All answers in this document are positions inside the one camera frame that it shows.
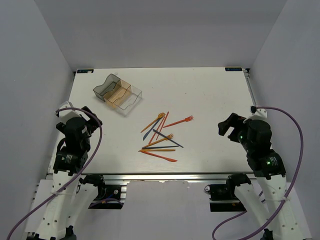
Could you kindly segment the red plastic fork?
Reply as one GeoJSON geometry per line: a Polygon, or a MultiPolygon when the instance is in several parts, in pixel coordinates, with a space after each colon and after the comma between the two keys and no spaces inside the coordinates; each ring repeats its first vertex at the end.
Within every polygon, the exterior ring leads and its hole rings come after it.
{"type": "Polygon", "coordinates": [[[191,116],[188,116],[188,117],[186,117],[186,118],[184,118],[182,120],[167,124],[163,128],[168,128],[168,127],[171,127],[171,126],[174,126],[174,125],[177,125],[177,124],[181,124],[181,123],[184,123],[184,122],[189,122],[189,121],[192,121],[193,119],[194,119],[194,117],[191,115],[191,116]]]}

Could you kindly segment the orange plastic fork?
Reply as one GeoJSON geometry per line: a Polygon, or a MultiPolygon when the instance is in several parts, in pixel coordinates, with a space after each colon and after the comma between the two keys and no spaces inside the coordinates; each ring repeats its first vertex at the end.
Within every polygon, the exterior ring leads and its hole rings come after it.
{"type": "MultiPolygon", "coordinates": [[[[168,137],[171,137],[171,138],[174,137],[173,134],[169,134],[169,135],[167,135],[167,136],[168,136],[168,137]]],[[[162,138],[162,139],[160,139],[160,140],[156,140],[156,141],[154,141],[154,142],[152,142],[152,143],[150,143],[150,144],[148,144],[148,145],[145,145],[145,146],[143,146],[143,147],[151,147],[151,146],[156,145],[156,144],[158,144],[158,143],[161,143],[161,142],[163,142],[163,141],[168,141],[168,140],[165,139],[165,138],[162,138]]]]}

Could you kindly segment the orange plastic spoon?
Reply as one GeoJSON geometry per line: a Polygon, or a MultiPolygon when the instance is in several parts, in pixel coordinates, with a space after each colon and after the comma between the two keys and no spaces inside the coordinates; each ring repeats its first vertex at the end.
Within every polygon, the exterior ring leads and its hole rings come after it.
{"type": "Polygon", "coordinates": [[[158,114],[157,118],[155,120],[153,120],[151,123],[149,123],[142,131],[141,133],[143,133],[146,129],[148,129],[151,125],[157,123],[159,120],[161,120],[163,117],[165,116],[164,112],[161,112],[158,114]]]}

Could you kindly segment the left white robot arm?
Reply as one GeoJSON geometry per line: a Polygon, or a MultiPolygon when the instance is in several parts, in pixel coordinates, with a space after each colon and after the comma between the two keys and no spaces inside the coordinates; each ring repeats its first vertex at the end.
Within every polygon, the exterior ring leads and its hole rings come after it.
{"type": "Polygon", "coordinates": [[[87,106],[75,108],[65,103],[56,111],[56,129],[64,137],[57,145],[50,197],[42,205],[43,217],[29,240],[75,240],[75,228],[91,202],[105,196],[99,175],[81,178],[92,161],[90,138],[102,130],[102,121],[87,106]]]}

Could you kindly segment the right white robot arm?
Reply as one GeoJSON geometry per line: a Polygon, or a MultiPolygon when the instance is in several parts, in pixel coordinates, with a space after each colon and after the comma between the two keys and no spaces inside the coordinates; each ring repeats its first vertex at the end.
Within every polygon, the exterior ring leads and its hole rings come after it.
{"type": "Polygon", "coordinates": [[[244,173],[232,174],[226,181],[226,195],[238,199],[259,228],[246,236],[249,240],[262,234],[263,240],[303,240],[304,236],[295,217],[289,198],[293,188],[287,185],[286,170],[281,156],[272,149],[272,130],[265,121],[265,109],[249,117],[232,113],[218,124],[218,133],[242,145],[247,163],[259,184],[264,199],[254,192],[249,177],[244,173]]]}

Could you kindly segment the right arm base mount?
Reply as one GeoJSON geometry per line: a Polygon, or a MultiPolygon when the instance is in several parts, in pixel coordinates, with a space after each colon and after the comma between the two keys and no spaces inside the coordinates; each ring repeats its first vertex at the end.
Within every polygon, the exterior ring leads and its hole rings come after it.
{"type": "Polygon", "coordinates": [[[235,195],[235,188],[241,184],[251,184],[251,180],[244,173],[228,176],[224,184],[208,184],[204,192],[209,195],[209,206],[212,213],[243,212],[244,205],[235,195]]]}

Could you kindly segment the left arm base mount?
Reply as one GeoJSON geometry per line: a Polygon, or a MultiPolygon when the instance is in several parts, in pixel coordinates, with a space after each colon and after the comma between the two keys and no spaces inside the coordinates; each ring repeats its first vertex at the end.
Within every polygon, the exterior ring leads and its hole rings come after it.
{"type": "Polygon", "coordinates": [[[95,210],[121,210],[127,193],[127,183],[105,179],[98,187],[98,195],[89,205],[95,210]]]}

